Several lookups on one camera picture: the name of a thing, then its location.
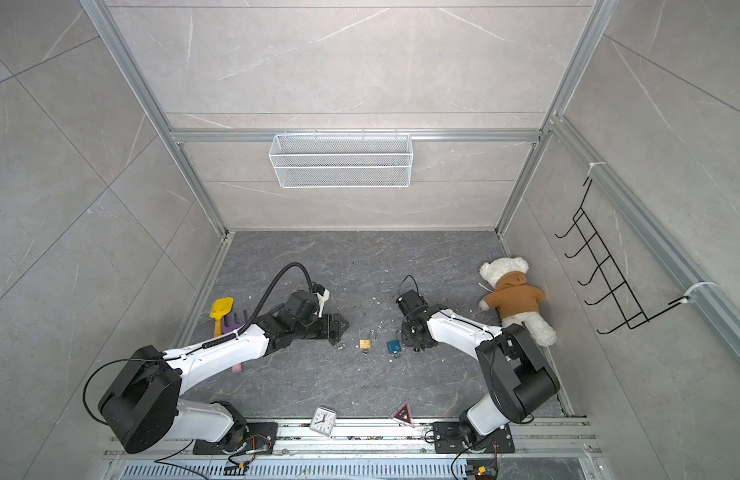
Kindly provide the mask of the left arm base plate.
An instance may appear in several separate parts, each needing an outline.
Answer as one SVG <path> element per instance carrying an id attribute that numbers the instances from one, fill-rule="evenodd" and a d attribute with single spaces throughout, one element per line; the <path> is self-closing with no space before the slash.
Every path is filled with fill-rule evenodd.
<path id="1" fill-rule="evenodd" d="M 273 451 L 279 424 L 276 422 L 252 422 L 244 427 L 233 427 L 220 442 L 210 443 L 197 440 L 192 448 L 194 455 L 221 455 L 263 453 Z"/>

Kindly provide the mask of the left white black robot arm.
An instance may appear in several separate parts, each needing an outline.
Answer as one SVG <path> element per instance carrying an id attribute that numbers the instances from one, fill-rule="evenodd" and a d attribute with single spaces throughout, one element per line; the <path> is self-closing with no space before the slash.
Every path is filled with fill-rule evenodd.
<path id="1" fill-rule="evenodd" d="M 324 296 L 299 290 L 243 326 L 194 345 L 160 351 L 153 345 L 121 360 L 121 370 L 98 402 L 100 421 L 129 454 L 162 440 L 193 440 L 200 448 L 235 453 L 249 447 L 244 416 L 227 401 L 185 399 L 199 383 L 233 366 L 289 347 L 295 340 L 338 344 L 348 321 L 323 310 Z"/>

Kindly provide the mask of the red black triangle sign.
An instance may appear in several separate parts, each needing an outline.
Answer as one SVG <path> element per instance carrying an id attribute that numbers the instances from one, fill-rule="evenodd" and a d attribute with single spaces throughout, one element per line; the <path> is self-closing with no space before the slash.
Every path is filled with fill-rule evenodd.
<path id="1" fill-rule="evenodd" d="M 409 402 L 401 404 L 391 415 L 391 419 L 403 426 L 413 426 L 414 420 Z"/>

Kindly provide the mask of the yellow toy shovel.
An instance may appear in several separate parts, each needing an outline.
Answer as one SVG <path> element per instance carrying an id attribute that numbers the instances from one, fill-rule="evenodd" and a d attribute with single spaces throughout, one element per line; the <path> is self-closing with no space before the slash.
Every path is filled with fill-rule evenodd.
<path id="1" fill-rule="evenodd" d="M 229 331 L 225 318 L 233 311 L 233 304 L 234 300 L 231 297 L 220 298 L 213 302 L 210 317 L 214 321 L 213 335 L 215 337 L 220 337 Z"/>

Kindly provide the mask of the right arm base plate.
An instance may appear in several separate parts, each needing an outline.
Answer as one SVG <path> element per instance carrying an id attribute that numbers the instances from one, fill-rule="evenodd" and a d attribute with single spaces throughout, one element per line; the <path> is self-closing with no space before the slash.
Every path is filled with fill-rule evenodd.
<path id="1" fill-rule="evenodd" d="M 424 439 L 433 444 L 438 454 L 456 454 L 466 449 L 475 452 L 509 454 L 516 451 L 509 425 L 490 434 L 479 434 L 463 422 L 435 422 Z"/>

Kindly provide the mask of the white small alarm clock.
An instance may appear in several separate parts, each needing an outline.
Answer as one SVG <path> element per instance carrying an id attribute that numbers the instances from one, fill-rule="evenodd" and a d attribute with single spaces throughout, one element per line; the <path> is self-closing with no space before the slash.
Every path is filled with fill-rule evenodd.
<path id="1" fill-rule="evenodd" d="M 337 423 L 337 413 L 326 407 L 318 407 L 309 424 L 309 429 L 325 437 L 331 437 Z"/>

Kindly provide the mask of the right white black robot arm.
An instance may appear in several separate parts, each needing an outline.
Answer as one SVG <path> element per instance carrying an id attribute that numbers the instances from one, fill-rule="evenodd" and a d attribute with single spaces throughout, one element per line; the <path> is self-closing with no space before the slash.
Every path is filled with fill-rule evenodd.
<path id="1" fill-rule="evenodd" d="M 526 421 L 559 392 L 555 371 L 525 327 L 467 319 L 444 305 L 428 304 L 415 290 L 403 293 L 396 304 L 403 315 L 404 346 L 423 351 L 446 344 L 479 362 L 487 394 L 460 416 L 461 435 L 470 444 Z"/>

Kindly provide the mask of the white teddy bear brown hoodie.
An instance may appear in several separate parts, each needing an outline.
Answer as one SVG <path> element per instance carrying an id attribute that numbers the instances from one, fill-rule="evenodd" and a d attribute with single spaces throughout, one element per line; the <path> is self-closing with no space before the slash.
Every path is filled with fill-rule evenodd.
<path id="1" fill-rule="evenodd" d="M 482 311 L 495 310 L 504 328 L 511 325 L 525 327 L 540 347 L 557 342 L 556 330 L 543 318 L 540 305 L 545 292 L 528 283 L 529 263 L 522 257 L 498 258 L 480 266 L 481 278 L 491 292 L 479 302 Z"/>

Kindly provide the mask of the purple pink toy rake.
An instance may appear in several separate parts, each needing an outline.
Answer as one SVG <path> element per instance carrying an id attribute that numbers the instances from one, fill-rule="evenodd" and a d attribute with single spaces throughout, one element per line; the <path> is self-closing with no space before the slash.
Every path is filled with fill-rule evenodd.
<path id="1" fill-rule="evenodd" d="M 242 313 L 238 313 L 236 310 L 231 310 L 221 319 L 221 332 L 223 334 L 227 334 L 243 326 L 246 326 L 248 323 L 249 320 L 246 310 L 243 310 Z"/>

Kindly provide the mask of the brass yellow padlock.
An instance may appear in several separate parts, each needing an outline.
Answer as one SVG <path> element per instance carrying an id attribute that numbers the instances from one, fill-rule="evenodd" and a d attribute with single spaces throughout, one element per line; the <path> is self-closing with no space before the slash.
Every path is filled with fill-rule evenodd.
<path id="1" fill-rule="evenodd" d="M 359 338 L 359 349 L 363 354 L 368 354 L 377 342 L 378 332 L 375 329 L 364 331 Z"/>

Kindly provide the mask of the blue padlock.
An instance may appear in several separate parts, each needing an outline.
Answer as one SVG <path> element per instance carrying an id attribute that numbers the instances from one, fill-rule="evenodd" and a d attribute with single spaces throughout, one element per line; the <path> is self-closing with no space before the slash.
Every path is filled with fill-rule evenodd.
<path id="1" fill-rule="evenodd" d="M 386 343 L 386 348 L 392 358 L 399 358 L 402 354 L 402 343 L 398 339 L 389 340 Z"/>

